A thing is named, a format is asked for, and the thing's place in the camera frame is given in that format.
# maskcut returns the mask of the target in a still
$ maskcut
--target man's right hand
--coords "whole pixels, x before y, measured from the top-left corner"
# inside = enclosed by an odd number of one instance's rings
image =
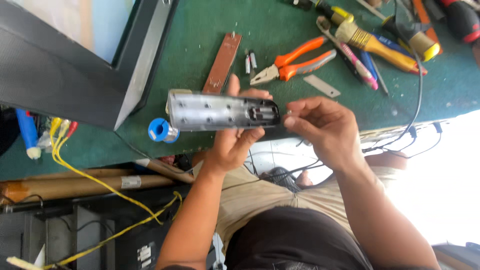
[[[313,144],[318,158],[335,172],[363,166],[355,115],[325,97],[300,99],[287,104],[291,114],[284,126]]]

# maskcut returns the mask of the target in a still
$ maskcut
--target beige shorts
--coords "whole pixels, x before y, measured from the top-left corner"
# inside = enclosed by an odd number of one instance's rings
[[[202,164],[203,162],[200,162],[194,167],[195,178]],[[389,167],[371,168],[386,187],[389,182],[399,179],[404,173],[402,170]],[[228,243],[238,229],[245,226],[252,217],[277,206],[319,211],[333,218],[353,236],[334,175],[316,188],[293,193],[285,187],[258,180],[256,175],[242,166],[229,171],[223,180],[216,221],[216,232],[223,242],[223,254],[226,253]]]

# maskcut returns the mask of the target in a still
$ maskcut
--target solder wire spool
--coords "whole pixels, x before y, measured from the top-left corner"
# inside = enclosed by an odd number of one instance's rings
[[[167,120],[156,118],[148,126],[148,135],[153,141],[171,144],[178,139],[180,131],[172,127]]]

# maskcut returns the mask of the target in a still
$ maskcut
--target yellow paintbrush handle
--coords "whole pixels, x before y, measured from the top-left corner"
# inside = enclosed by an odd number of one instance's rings
[[[378,41],[377,38],[374,36],[372,36],[368,40],[363,50],[380,55],[381,57],[385,58],[385,60],[389,61],[394,66],[405,72],[412,72],[417,74],[419,72],[417,62],[415,60],[413,60],[411,57],[406,56],[405,54],[388,48],[380,41]]]

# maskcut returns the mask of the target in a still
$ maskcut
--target black tv frame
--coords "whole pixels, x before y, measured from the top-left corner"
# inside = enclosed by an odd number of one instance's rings
[[[179,0],[137,0],[114,65],[0,0],[0,103],[116,130],[146,103]]]

